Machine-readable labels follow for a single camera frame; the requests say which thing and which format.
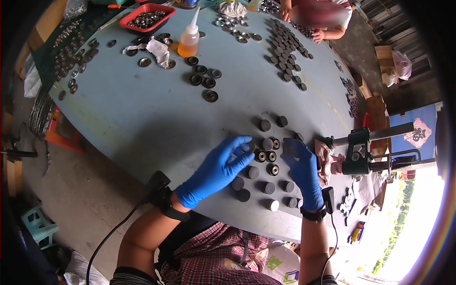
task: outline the screwdriver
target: screwdriver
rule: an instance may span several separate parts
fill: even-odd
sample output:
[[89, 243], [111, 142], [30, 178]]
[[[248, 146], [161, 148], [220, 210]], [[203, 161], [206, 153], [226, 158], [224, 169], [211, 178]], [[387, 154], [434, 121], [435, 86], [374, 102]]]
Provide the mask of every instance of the screwdriver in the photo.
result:
[[134, 7], [127, 7], [127, 6], [121, 6], [121, 5], [116, 5], [116, 4], [108, 5], [108, 9], [120, 9], [120, 8], [134, 8]]

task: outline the person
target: person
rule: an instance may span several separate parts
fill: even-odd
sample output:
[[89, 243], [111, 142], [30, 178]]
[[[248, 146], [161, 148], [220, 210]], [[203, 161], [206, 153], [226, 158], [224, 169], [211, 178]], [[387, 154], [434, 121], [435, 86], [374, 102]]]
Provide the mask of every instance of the person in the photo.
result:
[[[328, 28], [326, 30], [316, 28], [312, 29], [312, 36], [313, 40], [316, 43], [321, 43], [322, 40], [328, 39], [328, 40], [337, 40], [340, 39], [344, 34], [345, 31], [348, 28], [348, 23], [350, 22], [350, 19], [352, 18], [352, 7], [350, 5], [350, 2], [348, 0], [331, 0], [332, 2], [342, 5], [345, 7], [345, 9], [348, 10], [348, 18], [341, 24], [334, 26], [333, 28]], [[294, 7], [297, 4], [297, 1], [291, 1], [291, 0], [280, 0], [280, 10], [279, 10], [279, 16], [282, 18], [282, 20], [289, 22], [290, 17], [289, 17], [289, 11], [291, 10], [292, 7]]]
[[[163, 284], [281, 284], [262, 274], [268, 257], [267, 237], [191, 211], [226, 187], [251, 162], [254, 154], [247, 146], [251, 140], [246, 135], [225, 139], [190, 179], [172, 191], [169, 204], [180, 215], [189, 212], [188, 221], [181, 223], [167, 210], [154, 208], [130, 226], [119, 248], [111, 285], [157, 284], [155, 268]], [[325, 220], [309, 218], [324, 212], [316, 157], [302, 142], [285, 138], [282, 158], [303, 196], [299, 284], [316, 285], [321, 279], [323, 284], [336, 284], [329, 263], [322, 273], [329, 256]], [[160, 254], [154, 264], [157, 248]]]

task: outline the green trees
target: green trees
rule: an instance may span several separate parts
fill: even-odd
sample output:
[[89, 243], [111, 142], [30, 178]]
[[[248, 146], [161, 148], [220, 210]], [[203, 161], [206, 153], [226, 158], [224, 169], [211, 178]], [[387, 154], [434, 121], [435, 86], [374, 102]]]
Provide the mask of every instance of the green trees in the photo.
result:
[[395, 221], [394, 230], [391, 232], [391, 236], [389, 237], [389, 243], [386, 247], [385, 251], [381, 258], [377, 260], [377, 263], [372, 269], [372, 274], [376, 275], [380, 271], [380, 269], [385, 265], [386, 261], [389, 258], [389, 255], [394, 249], [396, 245], [396, 241], [399, 238], [400, 232], [404, 227], [405, 220], [407, 218], [407, 214], [409, 213], [410, 208], [410, 200], [412, 199], [413, 188], [415, 187], [414, 181], [404, 181], [405, 188], [402, 190], [402, 203], [400, 204], [400, 211]]

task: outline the red chinese character sign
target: red chinese character sign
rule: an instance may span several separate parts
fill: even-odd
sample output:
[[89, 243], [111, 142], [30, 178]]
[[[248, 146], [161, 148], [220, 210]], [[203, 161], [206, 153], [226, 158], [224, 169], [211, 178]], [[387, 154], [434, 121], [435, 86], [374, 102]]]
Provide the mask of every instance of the red chinese character sign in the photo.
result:
[[404, 135], [404, 140], [413, 144], [414, 147], [419, 149], [427, 141], [432, 134], [432, 130], [419, 118], [415, 119], [413, 123], [413, 132]]

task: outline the gray workbench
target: gray workbench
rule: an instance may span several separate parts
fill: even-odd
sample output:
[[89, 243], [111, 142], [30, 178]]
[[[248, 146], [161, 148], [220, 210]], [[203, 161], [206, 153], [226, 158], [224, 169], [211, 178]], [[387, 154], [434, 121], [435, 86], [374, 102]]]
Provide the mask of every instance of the gray workbench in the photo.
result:
[[[213, 4], [204, 0], [200, 3], [202, 7]], [[156, 34], [168, 32], [177, 42], [194, 12], [176, 8], [175, 15]], [[353, 78], [344, 67], [344, 73], [338, 70], [334, 64], [338, 58], [326, 44], [317, 45], [286, 23], [315, 57], [309, 60], [298, 51], [293, 53], [302, 68], [297, 75], [308, 88], [302, 92], [293, 82], [283, 82], [278, 75], [280, 71], [265, 59], [272, 52], [266, 41], [271, 33], [265, 21], [274, 16], [248, 12], [250, 26], [237, 29], [260, 34], [263, 41], [250, 39], [247, 44], [239, 43], [215, 26], [217, 16], [213, 8], [200, 12], [197, 24], [206, 37], [200, 39], [196, 55], [199, 64], [208, 69], [217, 68], [223, 74], [213, 89], [219, 95], [215, 103], [203, 99], [203, 86], [189, 84], [192, 67], [175, 52], [171, 51], [170, 55], [170, 59], [176, 61], [176, 67], [171, 70], [155, 64], [139, 67], [142, 57], [153, 58], [146, 52], [139, 51], [134, 57], [122, 55], [123, 48], [131, 45], [130, 41], [136, 36], [117, 23], [91, 37], [100, 42], [99, 54], [76, 78], [76, 94], [70, 94], [67, 87], [70, 76], [67, 76], [54, 84], [50, 95], [76, 129], [108, 158], [144, 183], [155, 171], [161, 170], [171, 179], [171, 189], [188, 179], [206, 154], [230, 135], [273, 136], [282, 140], [300, 132], [310, 142], [314, 135], [343, 137], [349, 134], [353, 119], [348, 114], [347, 91], [340, 77], [352, 81]], [[112, 39], [117, 40], [117, 44], [108, 48], [106, 43]], [[59, 101], [57, 97], [62, 90], [67, 95]], [[289, 125], [279, 128], [274, 123], [275, 114], [286, 116]], [[261, 132], [255, 125], [258, 118], [269, 119], [271, 130]], [[346, 149], [338, 148], [336, 153], [345, 154]], [[246, 178], [245, 188], [252, 194], [248, 202], [236, 200], [235, 191], [228, 186], [200, 202], [195, 211], [253, 233], [299, 242], [299, 210], [288, 208], [283, 200], [301, 197], [301, 193], [297, 187], [292, 193], [280, 189], [280, 181], [290, 180], [289, 168], [281, 158], [276, 162], [280, 168], [278, 176], [272, 177], [266, 172], [267, 164], [251, 163], [261, 174], [256, 181]], [[257, 188], [259, 181], [274, 182], [275, 193], [262, 193]], [[349, 176], [332, 177], [330, 186], [335, 189], [336, 202], [351, 183]], [[264, 206], [272, 198], [280, 201], [277, 212]], [[357, 220], [353, 219], [345, 227], [339, 211], [334, 219], [339, 244], [344, 244], [343, 240]], [[328, 229], [330, 244], [334, 244], [329, 218], [327, 224], [331, 227]]]

